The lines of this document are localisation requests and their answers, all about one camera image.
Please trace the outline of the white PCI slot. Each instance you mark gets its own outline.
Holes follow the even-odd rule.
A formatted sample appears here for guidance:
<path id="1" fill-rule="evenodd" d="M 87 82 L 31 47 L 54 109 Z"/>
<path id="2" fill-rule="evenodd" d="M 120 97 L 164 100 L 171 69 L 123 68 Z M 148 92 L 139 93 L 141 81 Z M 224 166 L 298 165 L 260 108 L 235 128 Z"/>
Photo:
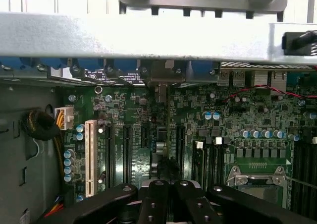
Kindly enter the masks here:
<path id="1" fill-rule="evenodd" d="M 85 196 L 97 192 L 97 121 L 85 121 Z"/>

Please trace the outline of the green motherboard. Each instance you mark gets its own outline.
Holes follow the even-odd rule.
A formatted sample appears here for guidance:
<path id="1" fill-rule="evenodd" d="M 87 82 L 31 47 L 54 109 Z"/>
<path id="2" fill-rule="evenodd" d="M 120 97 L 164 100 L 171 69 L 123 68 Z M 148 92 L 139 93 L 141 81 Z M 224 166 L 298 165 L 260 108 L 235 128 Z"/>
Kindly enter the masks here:
<path id="1" fill-rule="evenodd" d="M 64 182 L 85 196 L 85 121 L 97 121 L 97 192 L 120 183 L 140 187 L 150 174 L 149 88 L 79 87 L 67 90 L 74 127 L 64 131 Z M 285 91 L 215 85 L 171 88 L 172 150 L 181 178 L 204 190 L 242 173 L 285 168 L 288 207 L 317 221 L 317 86 Z"/>

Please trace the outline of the white power connector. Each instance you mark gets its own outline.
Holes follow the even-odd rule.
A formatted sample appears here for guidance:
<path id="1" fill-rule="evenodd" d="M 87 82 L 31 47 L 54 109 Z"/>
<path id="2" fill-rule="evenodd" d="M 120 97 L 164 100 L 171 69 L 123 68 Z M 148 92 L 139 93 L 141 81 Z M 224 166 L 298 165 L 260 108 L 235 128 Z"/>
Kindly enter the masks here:
<path id="1" fill-rule="evenodd" d="M 60 107 L 54 109 L 55 123 L 60 130 L 70 130 L 74 127 L 74 108 Z"/>

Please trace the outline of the open grey PC case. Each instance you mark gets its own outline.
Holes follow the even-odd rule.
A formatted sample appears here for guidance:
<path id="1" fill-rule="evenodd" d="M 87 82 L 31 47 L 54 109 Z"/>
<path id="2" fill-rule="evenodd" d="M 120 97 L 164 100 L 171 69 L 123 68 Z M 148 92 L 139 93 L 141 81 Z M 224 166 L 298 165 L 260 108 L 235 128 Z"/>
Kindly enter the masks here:
<path id="1" fill-rule="evenodd" d="M 285 32 L 312 30 L 317 24 L 267 18 L 0 13 L 0 224 L 42 224 L 81 202 L 64 182 L 64 131 L 54 117 L 67 90 L 148 88 L 156 60 L 182 75 L 173 88 L 317 86 L 317 55 L 282 49 Z M 192 224 L 175 206 L 175 183 L 165 224 Z M 140 208 L 124 207 L 107 224 L 137 224 Z"/>

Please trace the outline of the CPU socket with metal frame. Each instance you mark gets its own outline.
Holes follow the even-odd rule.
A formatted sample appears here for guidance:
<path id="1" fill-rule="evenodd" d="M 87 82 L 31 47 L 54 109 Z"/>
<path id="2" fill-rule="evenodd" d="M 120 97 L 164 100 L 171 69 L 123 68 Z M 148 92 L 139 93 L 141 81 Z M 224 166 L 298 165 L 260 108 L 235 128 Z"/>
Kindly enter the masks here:
<path id="1" fill-rule="evenodd" d="M 270 173 L 242 173 L 238 166 L 233 166 L 226 180 L 226 185 L 257 198 L 288 207 L 288 181 L 285 168 L 279 166 Z"/>

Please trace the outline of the black chassis switch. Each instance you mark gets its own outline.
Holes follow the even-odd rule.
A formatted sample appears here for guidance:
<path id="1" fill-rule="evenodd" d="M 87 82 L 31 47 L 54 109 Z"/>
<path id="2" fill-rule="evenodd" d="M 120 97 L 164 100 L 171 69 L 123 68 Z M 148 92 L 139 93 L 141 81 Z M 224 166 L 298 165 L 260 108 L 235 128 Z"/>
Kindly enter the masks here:
<path id="1" fill-rule="evenodd" d="M 285 56 L 317 55 L 317 30 L 306 32 L 285 32 L 282 37 Z"/>

